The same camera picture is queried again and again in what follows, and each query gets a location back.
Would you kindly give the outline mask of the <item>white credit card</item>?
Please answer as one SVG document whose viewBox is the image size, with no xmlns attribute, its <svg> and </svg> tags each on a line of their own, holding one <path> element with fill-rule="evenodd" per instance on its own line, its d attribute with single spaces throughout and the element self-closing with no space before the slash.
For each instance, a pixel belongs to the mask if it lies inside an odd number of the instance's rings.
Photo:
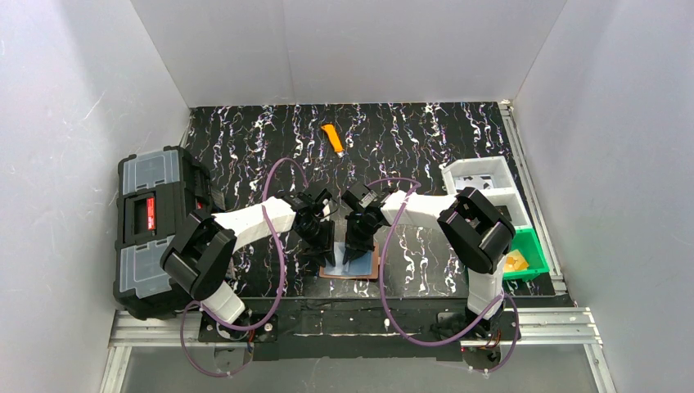
<svg viewBox="0 0 694 393">
<path fill-rule="evenodd" d="M 455 188 L 462 190 L 466 187 L 474 187 L 480 190 L 495 188 L 493 177 L 489 174 L 463 175 L 454 179 Z"/>
</svg>

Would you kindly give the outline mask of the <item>black toolbox with clear lids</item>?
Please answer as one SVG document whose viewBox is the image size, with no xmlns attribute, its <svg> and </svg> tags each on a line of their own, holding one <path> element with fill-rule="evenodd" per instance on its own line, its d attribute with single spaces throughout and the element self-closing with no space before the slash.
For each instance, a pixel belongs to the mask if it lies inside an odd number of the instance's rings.
<svg viewBox="0 0 694 393">
<path fill-rule="evenodd" d="M 223 212 L 226 198 L 207 167 L 178 146 L 130 155 L 118 175 L 114 298 L 134 318 L 169 318 L 190 296 L 160 267 L 160 257 L 189 213 Z"/>
</svg>

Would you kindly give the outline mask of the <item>orange credit card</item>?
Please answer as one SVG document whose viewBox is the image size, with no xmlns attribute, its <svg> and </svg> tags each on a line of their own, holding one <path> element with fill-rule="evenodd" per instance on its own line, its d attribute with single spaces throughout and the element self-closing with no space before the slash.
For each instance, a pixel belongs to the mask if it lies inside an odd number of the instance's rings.
<svg viewBox="0 0 694 393">
<path fill-rule="evenodd" d="M 503 266 L 504 273 L 517 273 L 528 270 L 529 262 L 519 250 L 510 251 L 506 255 Z"/>
</svg>

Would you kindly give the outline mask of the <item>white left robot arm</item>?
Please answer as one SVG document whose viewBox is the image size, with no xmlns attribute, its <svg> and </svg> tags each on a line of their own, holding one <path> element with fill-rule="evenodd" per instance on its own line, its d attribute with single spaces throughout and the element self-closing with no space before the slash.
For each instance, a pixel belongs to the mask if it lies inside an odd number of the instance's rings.
<svg viewBox="0 0 694 393">
<path fill-rule="evenodd" d="M 279 236 L 295 232 L 303 244 L 304 260 L 320 267 L 333 265 L 335 224 L 328 218 L 332 200 L 332 194 L 322 189 L 282 194 L 214 215 L 194 210 L 160 257 L 160 267 L 220 325 L 234 331 L 261 328 L 271 313 L 248 327 L 235 323 L 246 307 L 224 280 L 233 253 L 272 237 L 283 259 Z"/>
</svg>

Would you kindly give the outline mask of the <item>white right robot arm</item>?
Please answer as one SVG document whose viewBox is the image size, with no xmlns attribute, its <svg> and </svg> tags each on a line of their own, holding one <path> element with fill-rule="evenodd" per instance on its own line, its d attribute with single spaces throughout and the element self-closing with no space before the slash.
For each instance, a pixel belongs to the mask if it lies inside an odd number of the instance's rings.
<svg viewBox="0 0 694 393">
<path fill-rule="evenodd" d="M 378 192 L 357 184 L 341 195 L 351 209 L 346 216 L 345 259 L 355 260 L 374 249 L 374 235 L 385 226 L 410 225 L 442 233 L 468 270 L 466 312 L 491 321 L 502 308 L 502 258 L 516 230 L 478 189 L 456 195 L 407 194 L 387 188 Z"/>
</svg>

